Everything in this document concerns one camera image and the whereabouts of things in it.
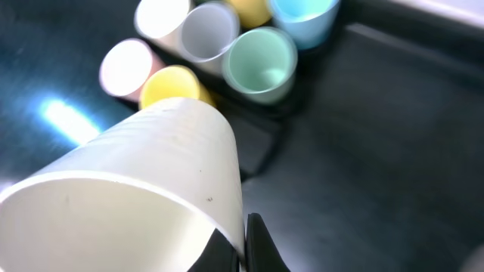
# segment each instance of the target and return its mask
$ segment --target cup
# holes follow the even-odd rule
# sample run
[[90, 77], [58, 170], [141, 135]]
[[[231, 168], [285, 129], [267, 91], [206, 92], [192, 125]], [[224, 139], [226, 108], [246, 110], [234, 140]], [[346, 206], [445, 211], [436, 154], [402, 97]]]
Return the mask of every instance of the cup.
[[276, 104], [293, 87], [297, 50], [273, 27], [251, 30], [235, 40], [224, 59], [225, 81], [249, 100]]
[[141, 0], [135, 12], [136, 31], [179, 57], [180, 26], [192, 8], [191, 0]]
[[114, 97], [139, 102], [144, 83], [165, 64], [140, 39], [126, 39], [114, 46], [99, 69], [101, 87]]
[[289, 33], [299, 50], [317, 47], [329, 35], [340, 0], [268, 0], [274, 23]]
[[271, 14], [267, 8], [267, 0], [227, 0], [237, 11], [240, 23], [246, 28], [254, 28], [267, 23]]
[[223, 2], [209, 2], [192, 10], [180, 29], [179, 51], [202, 70], [222, 76], [222, 59], [239, 36], [234, 9]]
[[4, 190], [0, 266], [185, 272], [215, 228], [243, 260], [234, 134], [215, 108], [171, 98]]
[[189, 97], [215, 106], [209, 92], [185, 66], [172, 65], [153, 74], [141, 91], [140, 109], [170, 97]]

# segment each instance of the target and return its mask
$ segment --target mint green cup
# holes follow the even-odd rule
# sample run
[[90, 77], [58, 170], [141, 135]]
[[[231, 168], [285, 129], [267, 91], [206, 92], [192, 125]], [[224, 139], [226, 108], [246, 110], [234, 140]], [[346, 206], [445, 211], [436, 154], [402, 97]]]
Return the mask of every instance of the mint green cup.
[[235, 40], [225, 55], [225, 81], [247, 99], [272, 105], [293, 87], [297, 49], [291, 37], [274, 27], [260, 27]]

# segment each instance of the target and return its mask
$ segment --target dark table surface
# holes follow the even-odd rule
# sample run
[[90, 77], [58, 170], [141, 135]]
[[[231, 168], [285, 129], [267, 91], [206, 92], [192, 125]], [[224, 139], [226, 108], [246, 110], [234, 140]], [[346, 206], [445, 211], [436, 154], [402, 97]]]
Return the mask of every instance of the dark table surface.
[[[100, 89], [98, 67], [136, 35], [137, 3], [0, 2], [2, 186], [79, 145], [52, 105], [94, 131], [133, 114]], [[484, 243], [484, 73], [440, 49], [353, 24], [314, 67], [314, 97], [243, 185], [291, 270], [456, 271]]]

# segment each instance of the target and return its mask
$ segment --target light blue cup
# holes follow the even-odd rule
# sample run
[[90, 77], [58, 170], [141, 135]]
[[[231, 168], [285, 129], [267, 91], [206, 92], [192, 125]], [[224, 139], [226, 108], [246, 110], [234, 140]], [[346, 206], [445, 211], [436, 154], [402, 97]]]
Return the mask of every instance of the light blue cup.
[[320, 45], [329, 35], [340, 0], [268, 0], [277, 27], [299, 50]]

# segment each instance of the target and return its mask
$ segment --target pink cup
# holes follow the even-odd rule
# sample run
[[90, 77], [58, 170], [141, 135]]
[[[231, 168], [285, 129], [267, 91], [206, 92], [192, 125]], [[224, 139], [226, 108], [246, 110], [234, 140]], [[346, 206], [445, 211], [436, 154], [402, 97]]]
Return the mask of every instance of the pink cup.
[[99, 82], [109, 95], [139, 102], [144, 83], [164, 66], [145, 42], [126, 39], [104, 57]]

